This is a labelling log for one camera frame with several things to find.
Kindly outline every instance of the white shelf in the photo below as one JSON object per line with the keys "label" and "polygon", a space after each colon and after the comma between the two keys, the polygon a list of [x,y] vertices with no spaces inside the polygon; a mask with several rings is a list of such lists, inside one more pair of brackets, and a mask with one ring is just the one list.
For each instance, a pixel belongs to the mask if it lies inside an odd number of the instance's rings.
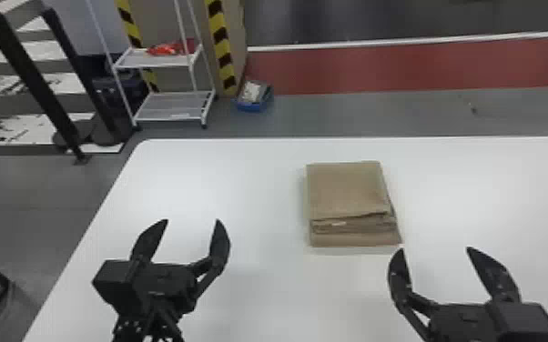
{"label": "white shelf", "polygon": [[198,45],[196,52],[189,55],[151,55],[147,49],[128,48],[115,63],[116,69],[136,69],[143,67],[193,67],[202,53],[202,44]]}
{"label": "white shelf", "polygon": [[136,113],[137,121],[200,120],[206,115],[215,90],[186,93],[151,93]]}

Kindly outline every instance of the beige cloth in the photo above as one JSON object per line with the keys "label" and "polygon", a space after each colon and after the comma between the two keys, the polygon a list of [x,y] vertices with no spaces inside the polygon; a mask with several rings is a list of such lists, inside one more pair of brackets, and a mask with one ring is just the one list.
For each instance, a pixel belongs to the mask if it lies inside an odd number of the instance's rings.
{"label": "beige cloth", "polygon": [[380,233],[318,234],[310,230],[310,244],[314,247],[372,247],[398,245],[401,236],[397,229]]}
{"label": "beige cloth", "polygon": [[312,164],[307,173],[313,245],[401,242],[379,162]]}

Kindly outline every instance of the stanchion base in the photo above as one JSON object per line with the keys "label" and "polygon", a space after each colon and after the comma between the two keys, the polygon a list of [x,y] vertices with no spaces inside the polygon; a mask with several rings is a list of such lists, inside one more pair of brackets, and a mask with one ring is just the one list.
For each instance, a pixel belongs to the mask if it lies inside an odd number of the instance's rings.
{"label": "stanchion base", "polygon": [[[81,145],[88,142],[91,133],[94,131],[94,124],[91,122],[91,120],[79,120],[75,121],[74,124],[76,130],[78,131],[77,143]],[[66,151],[68,149],[68,143],[59,134],[59,132],[53,134],[53,136],[51,137],[51,141],[53,141],[53,145],[55,145],[60,150]]]}
{"label": "stanchion base", "polygon": [[83,159],[75,159],[75,162],[72,163],[73,165],[75,166],[82,166],[82,165],[87,165],[89,163],[89,161],[91,160],[91,155],[85,155],[85,158]]}
{"label": "stanchion base", "polygon": [[133,134],[129,119],[125,117],[115,117],[115,127],[117,131],[113,134],[107,129],[102,120],[99,117],[93,118],[94,130],[91,133],[91,141],[98,146],[114,146],[117,144],[125,143]]}

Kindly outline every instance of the white table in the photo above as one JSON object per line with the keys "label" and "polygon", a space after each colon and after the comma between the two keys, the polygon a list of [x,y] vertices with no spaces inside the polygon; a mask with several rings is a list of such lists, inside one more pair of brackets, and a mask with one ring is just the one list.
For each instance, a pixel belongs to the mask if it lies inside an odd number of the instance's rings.
{"label": "white table", "polygon": [[216,218],[232,241],[225,273],[181,320],[187,342],[419,341],[389,297],[392,248],[306,243],[305,165],[366,159],[383,164],[417,291],[487,300],[464,252],[475,246],[548,310],[548,138],[153,140],[134,151],[25,341],[111,340],[117,316],[91,280],[160,218],[170,223],[157,262],[204,256]]}

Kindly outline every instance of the yellow and black striped pole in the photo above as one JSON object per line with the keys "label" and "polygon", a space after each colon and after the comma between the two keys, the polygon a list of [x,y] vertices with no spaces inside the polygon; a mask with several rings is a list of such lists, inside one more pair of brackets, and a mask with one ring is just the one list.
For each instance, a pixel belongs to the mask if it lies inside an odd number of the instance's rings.
{"label": "yellow and black striped pole", "polygon": [[[138,30],[138,26],[132,17],[132,9],[129,6],[129,0],[115,0],[115,4],[117,5],[117,9],[121,15],[121,20],[123,21],[123,25],[126,29],[129,42],[135,48],[143,48],[144,46],[142,44],[142,38],[140,37],[140,31]],[[157,87],[157,78],[155,77],[153,70],[143,69],[142,78],[145,82],[148,82],[153,91],[159,91],[159,88]]]}
{"label": "yellow and black striped pole", "polygon": [[238,88],[236,72],[231,59],[228,26],[223,13],[221,0],[205,0],[208,9],[208,25],[215,44],[215,55],[218,61],[218,74],[223,82],[226,95],[233,96]]}

